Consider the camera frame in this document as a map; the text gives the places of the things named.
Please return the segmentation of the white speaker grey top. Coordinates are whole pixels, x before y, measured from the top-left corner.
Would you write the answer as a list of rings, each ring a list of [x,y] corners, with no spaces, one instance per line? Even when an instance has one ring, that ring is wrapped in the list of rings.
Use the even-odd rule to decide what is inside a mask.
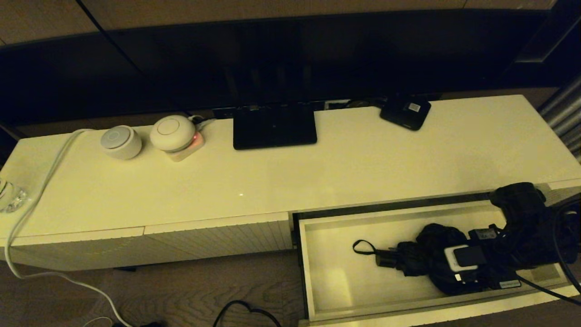
[[[109,157],[128,161],[139,155],[143,141],[134,128],[120,125],[106,130],[100,137],[100,146]]]

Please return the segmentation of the black TV base plate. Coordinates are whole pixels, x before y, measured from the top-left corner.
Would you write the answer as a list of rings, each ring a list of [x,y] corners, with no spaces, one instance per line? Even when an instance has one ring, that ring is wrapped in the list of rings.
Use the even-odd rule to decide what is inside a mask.
[[[307,105],[259,106],[234,113],[236,150],[301,146],[317,141],[314,111]]]

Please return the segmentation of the black umbrella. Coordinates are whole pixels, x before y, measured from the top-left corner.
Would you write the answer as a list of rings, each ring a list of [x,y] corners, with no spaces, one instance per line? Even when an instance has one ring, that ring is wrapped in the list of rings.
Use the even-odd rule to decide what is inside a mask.
[[[399,242],[390,250],[378,250],[366,240],[357,240],[352,247],[357,254],[374,255],[378,267],[396,269],[405,277],[427,276],[444,294],[458,296],[490,288],[487,278],[477,270],[455,273],[450,268],[444,250],[467,244],[467,237],[457,228],[431,223],[415,241]]]

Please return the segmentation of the white TV cabinet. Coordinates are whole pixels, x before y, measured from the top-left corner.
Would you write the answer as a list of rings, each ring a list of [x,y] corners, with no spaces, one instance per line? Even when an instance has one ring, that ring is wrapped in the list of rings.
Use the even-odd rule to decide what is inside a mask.
[[[312,145],[237,151],[233,121],[173,162],[148,141],[135,158],[108,157],[103,130],[71,143],[16,236],[137,228],[265,213],[302,213],[487,193],[517,182],[581,178],[581,164],[520,95],[436,101],[417,132],[374,107],[315,113]],[[143,235],[129,266],[193,259]]]

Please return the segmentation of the black set-top box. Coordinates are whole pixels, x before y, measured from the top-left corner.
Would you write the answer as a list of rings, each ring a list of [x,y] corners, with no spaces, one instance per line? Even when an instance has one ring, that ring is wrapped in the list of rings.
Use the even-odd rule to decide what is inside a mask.
[[[421,97],[399,95],[386,101],[379,117],[416,132],[422,128],[431,107],[431,103]]]

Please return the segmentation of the white power strip red switch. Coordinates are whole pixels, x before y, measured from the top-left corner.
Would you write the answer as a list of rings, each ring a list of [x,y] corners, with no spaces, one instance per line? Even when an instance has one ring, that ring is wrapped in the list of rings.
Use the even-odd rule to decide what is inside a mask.
[[[187,157],[193,155],[196,151],[201,149],[205,145],[205,137],[202,133],[196,132],[192,138],[192,142],[184,147],[183,149],[175,152],[166,152],[166,155],[173,162],[181,162]]]

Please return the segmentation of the white ribbed drawer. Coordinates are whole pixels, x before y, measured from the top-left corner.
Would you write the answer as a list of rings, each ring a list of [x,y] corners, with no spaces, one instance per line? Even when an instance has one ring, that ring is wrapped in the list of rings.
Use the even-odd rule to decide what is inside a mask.
[[[429,223],[468,232],[492,223],[503,225],[504,218],[489,202],[477,201],[299,220],[307,326],[410,327],[555,300],[527,285],[446,296],[428,277],[405,277],[352,249],[359,239],[382,250],[414,240]]]

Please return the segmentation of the grey curtain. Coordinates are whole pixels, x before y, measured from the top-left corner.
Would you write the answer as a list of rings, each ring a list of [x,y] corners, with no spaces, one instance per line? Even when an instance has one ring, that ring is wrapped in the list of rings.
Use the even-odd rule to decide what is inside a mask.
[[[538,112],[581,164],[581,73],[544,102]]]

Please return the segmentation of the black flat television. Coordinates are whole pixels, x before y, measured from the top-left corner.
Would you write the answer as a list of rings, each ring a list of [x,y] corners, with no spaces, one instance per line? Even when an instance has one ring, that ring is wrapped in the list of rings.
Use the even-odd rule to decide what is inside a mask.
[[[0,50],[11,125],[401,92],[560,87],[581,9],[443,10],[171,25]]]

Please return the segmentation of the white round dome device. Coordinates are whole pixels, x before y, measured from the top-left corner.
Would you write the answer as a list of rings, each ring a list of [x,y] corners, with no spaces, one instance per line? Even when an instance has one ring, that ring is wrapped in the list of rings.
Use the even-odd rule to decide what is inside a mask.
[[[172,153],[188,147],[197,134],[191,120],[178,114],[158,120],[149,133],[152,145],[161,151]]]

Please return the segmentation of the clear glass cup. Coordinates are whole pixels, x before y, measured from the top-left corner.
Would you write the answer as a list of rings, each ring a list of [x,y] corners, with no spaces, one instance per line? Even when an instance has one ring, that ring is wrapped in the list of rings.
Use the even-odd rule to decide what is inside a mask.
[[[28,194],[25,189],[4,178],[0,178],[0,213],[13,213],[27,199]]]

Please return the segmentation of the narrow white ribbed cabinet front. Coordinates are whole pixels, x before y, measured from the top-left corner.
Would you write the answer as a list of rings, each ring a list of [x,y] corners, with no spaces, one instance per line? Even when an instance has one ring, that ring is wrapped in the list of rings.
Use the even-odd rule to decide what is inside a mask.
[[[546,206],[554,206],[581,194],[581,178],[542,184],[540,190],[546,197]]]

